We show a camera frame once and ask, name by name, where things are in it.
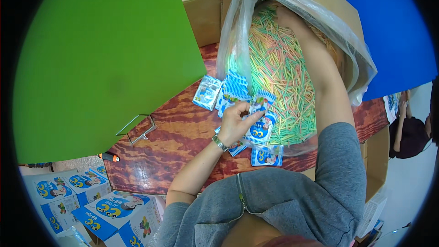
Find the hoodie zipper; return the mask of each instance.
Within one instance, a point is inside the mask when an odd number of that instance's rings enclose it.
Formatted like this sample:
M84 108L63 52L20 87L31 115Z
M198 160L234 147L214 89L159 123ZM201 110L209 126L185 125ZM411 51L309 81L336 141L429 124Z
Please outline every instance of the hoodie zipper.
M247 204L245 202L245 192L244 192L244 186L243 186L243 182L242 182L242 178L241 178L241 173L238 173L236 175L236 183L238 184L239 200L241 201L241 204L242 204L242 213L239 217L235 218L234 220L229 221L229 223L241 218L244 215L245 211L247 211L249 214L252 214L252 215L260 215L260 213L250 212L249 208L247 207Z

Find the silver watch band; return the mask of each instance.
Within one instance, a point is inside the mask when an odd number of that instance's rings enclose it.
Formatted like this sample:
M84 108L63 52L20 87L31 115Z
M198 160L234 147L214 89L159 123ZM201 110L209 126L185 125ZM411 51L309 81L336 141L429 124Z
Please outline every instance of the silver watch band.
M215 142L218 145L218 147L221 148L224 152L226 152L229 149L229 147L224 145L224 143L222 143L221 140L218 139L218 134L212 136L212 141Z

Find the person in background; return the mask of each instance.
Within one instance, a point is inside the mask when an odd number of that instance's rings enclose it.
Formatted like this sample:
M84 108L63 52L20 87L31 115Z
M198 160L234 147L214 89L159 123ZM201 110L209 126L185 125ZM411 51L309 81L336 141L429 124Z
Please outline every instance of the person in background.
M390 124L391 158L409 158L423 151L431 139L430 114L425 123L412 115L410 109L410 90L406 91L407 101L401 104L399 117Z
M314 85L315 181L267 167L218 180L198 195L227 147L264 114L242 120L250 104L236 103L224 111L219 133L172 181L158 246L345 247L352 242L364 212L366 170L345 85L325 44L303 19L279 7L277 23L294 32Z

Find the blue board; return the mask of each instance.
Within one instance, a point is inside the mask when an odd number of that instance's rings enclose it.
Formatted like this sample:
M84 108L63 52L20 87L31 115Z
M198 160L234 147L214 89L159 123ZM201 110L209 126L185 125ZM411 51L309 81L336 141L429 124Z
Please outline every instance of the blue board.
M363 101L404 91L438 74L430 34L413 0L346 0L359 13L377 67Z

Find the red wood grain surface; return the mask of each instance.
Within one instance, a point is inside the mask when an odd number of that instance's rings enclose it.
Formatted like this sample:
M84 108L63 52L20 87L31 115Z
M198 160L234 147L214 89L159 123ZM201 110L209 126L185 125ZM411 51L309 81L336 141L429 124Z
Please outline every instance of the red wood grain surface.
M208 75L215 76L218 44L200 48ZM192 103L199 82L189 86L151 114L157 129L147 134L148 140L129 145L124 136L110 152L120 162L105 161L107 175L114 190L147 194L166 194L174 176L210 141L214 129L221 125L217 111L209 111ZM387 116L382 99L363 102L354 111L360 142L384 128ZM144 120L131 132L139 135L149 127ZM250 149L235 157L224 153L205 186L239 172L261 167L250 164ZM297 157L284 157L280 168L302 172L316 165L317 151Z

